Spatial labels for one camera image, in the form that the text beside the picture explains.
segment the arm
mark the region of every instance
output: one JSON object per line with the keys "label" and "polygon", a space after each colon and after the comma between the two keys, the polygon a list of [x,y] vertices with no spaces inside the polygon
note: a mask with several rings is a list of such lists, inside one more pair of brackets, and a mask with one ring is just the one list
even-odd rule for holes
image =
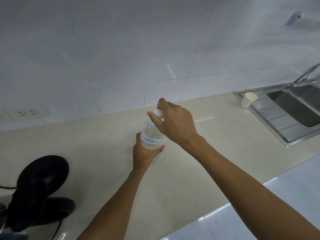
{"label": "arm", "polygon": [[133,170],[77,240],[122,240],[125,238],[140,181],[154,157],[164,148],[164,145],[154,150],[144,148],[141,144],[140,133],[137,134],[137,141],[133,147]]}
{"label": "arm", "polygon": [[320,231],[306,218],[199,136],[189,111],[164,98],[158,109],[164,122],[148,112],[154,124],[206,169],[256,238],[320,239]]}

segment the hand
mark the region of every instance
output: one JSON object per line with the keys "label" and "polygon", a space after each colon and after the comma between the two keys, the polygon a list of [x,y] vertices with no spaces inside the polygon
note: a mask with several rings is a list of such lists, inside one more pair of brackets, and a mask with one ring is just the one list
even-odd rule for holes
{"label": "hand", "polygon": [[179,105],[159,99],[158,109],[162,110],[164,122],[153,112],[147,112],[158,130],[182,148],[198,136],[192,114]]}
{"label": "hand", "polygon": [[165,149],[165,145],[157,149],[147,149],[142,145],[141,135],[137,134],[136,144],[133,147],[133,171],[145,173],[152,160]]}

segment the clear plastic bottle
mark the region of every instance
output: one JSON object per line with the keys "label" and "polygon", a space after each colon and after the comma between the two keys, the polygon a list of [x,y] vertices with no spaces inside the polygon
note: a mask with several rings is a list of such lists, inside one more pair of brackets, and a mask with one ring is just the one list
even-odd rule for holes
{"label": "clear plastic bottle", "polygon": [[[163,114],[161,109],[156,109],[154,113],[160,118],[163,119]],[[141,140],[142,145],[148,149],[156,149],[162,146],[165,142],[165,135],[162,134],[156,125],[150,120],[146,119],[142,124],[141,130]],[[157,155],[152,163],[158,160],[159,155]]]}

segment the person's right hand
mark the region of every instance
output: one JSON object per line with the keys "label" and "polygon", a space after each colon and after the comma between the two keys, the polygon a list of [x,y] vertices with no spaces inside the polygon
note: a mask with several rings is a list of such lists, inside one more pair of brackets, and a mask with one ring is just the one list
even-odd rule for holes
{"label": "person's right hand", "polygon": [[198,136],[192,114],[188,110],[167,102],[164,98],[159,99],[157,108],[162,110],[164,122],[151,111],[147,112],[147,115],[171,141],[183,147]]}

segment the kitchen counter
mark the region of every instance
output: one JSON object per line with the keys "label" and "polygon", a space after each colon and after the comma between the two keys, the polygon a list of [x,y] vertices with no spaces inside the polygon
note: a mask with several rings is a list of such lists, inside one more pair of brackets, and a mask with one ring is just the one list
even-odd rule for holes
{"label": "kitchen counter", "polygon": [[[320,136],[286,148],[231,93],[178,104],[193,114],[198,133],[218,152],[262,183],[320,151]],[[148,110],[154,107],[0,133],[0,185],[14,186],[39,157],[65,157],[70,174],[54,195],[74,199],[76,210],[56,238],[65,233],[65,240],[75,240],[131,171],[135,134]],[[227,202],[196,160],[173,142],[165,144],[139,186],[128,240],[160,239]],[[11,192],[0,190],[0,196]]]}

